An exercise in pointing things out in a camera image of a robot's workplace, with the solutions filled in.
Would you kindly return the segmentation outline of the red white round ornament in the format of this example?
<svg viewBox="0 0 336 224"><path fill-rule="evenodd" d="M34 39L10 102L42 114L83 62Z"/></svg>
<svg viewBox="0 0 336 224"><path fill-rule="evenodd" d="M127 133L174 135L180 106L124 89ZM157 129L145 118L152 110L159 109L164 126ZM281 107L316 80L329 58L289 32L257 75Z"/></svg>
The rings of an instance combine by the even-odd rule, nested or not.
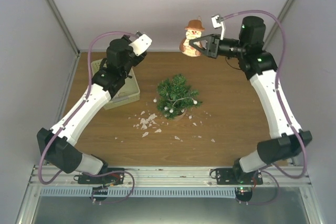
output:
<svg viewBox="0 0 336 224"><path fill-rule="evenodd" d="M180 52L189 57L199 57L201 53L190 45L190 40L200 38L205 30L200 16L197 19L192 19L185 27L185 38L182 39L179 49Z"/></svg>

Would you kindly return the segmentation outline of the pale green perforated basket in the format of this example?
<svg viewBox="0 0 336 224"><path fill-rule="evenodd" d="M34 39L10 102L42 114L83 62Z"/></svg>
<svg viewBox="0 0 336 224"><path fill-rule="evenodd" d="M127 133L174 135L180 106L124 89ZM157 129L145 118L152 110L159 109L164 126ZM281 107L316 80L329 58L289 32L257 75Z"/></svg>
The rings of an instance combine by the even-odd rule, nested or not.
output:
<svg viewBox="0 0 336 224"><path fill-rule="evenodd" d="M114 109L140 100L140 88L133 68L130 70L129 75L131 78L127 78L125 80L125 85L118 91L111 101L103 106L105 110Z"/></svg>

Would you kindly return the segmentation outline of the small green christmas tree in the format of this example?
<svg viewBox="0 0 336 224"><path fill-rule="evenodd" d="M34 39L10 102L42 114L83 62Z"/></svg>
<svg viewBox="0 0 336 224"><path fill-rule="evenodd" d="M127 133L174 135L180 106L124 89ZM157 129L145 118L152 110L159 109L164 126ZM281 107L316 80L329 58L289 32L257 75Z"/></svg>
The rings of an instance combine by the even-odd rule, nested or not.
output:
<svg viewBox="0 0 336 224"><path fill-rule="evenodd" d="M169 120L175 120L188 109L197 108L203 103L198 99L199 91L193 89L181 73L162 80L156 90L159 95L156 107Z"/></svg>

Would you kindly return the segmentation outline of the white ball string lights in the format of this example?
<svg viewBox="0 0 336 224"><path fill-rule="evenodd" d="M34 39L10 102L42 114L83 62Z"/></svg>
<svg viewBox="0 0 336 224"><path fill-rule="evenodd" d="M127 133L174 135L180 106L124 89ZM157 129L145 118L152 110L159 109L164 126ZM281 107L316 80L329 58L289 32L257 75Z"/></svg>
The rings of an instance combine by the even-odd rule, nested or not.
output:
<svg viewBox="0 0 336 224"><path fill-rule="evenodd" d="M187 109L200 106L202 101L200 101L197 96L198 92L193 90L170 92L155 97L153 102L165 117L173 118L182 115Z"/></svg>

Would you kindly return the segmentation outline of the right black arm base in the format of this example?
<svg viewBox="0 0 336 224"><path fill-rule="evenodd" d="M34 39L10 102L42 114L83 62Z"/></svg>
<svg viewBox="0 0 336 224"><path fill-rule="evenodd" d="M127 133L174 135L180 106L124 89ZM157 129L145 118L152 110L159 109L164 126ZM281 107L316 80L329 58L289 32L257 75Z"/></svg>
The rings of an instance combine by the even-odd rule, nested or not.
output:
<svg viewBox="0 0 336 224"><path fill-rule="evenodd" d="M262 185L261 172L244 173L240 168L211 169L209 176L216 180L218 185Z"/></svg>

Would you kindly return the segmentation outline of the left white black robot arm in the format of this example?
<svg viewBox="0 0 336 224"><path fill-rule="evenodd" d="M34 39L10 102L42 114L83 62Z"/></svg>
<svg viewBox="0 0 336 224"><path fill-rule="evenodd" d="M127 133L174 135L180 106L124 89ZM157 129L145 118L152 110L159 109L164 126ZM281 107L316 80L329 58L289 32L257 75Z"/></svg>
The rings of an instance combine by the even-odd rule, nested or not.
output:
<svg viewBox="0 0 336 224"><path fill-rule="evenodd" d="M96 184L107 181L108 171L103 168L103 160L84 154L75 146L93 117L125 85L131 69L144 60L152 39L142 33L135 36L134 41L129 35L112 40L98 71L90 73L82 97L58 123L50 129L39 130L37 141L41 162L47 161L67 174L74 171L89 173Z"/></svg>

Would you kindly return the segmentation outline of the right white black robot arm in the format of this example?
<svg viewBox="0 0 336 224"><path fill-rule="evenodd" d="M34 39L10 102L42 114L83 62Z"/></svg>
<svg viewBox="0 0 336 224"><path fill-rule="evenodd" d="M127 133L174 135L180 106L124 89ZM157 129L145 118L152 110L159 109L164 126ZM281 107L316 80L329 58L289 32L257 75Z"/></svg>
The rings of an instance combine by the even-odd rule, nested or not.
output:
<svg viewBox="0 0 336 224"><path fill-rule="evenodd" d="M303 131L295 119L280 85L280 68L271 53L263 49L266 25L257 16L246 16L238 39L225 38L225 18L212 16L215 29L211 34L192 39L190 46L207 57L236 58L240 70L255 89L269 126L270 139L259 142L254 152L237 159L233 165L233 180L240 185L247 183L259 170L273 163L296 157L306 158L306 146L312 141L310 131Z"/></svg>

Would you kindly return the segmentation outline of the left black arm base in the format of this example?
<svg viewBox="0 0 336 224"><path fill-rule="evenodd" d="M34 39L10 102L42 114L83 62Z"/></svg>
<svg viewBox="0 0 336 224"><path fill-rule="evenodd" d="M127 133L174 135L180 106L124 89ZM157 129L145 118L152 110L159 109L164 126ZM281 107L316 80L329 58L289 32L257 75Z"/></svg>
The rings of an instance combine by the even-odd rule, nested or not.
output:
<svg viewBox="0 0 336 224"><path fill-rule="evenodd" d="M124 171L124 168L108 167L102 172L104 176L75 175L74 181L82 185L120 185L123 184Z"/></svg>

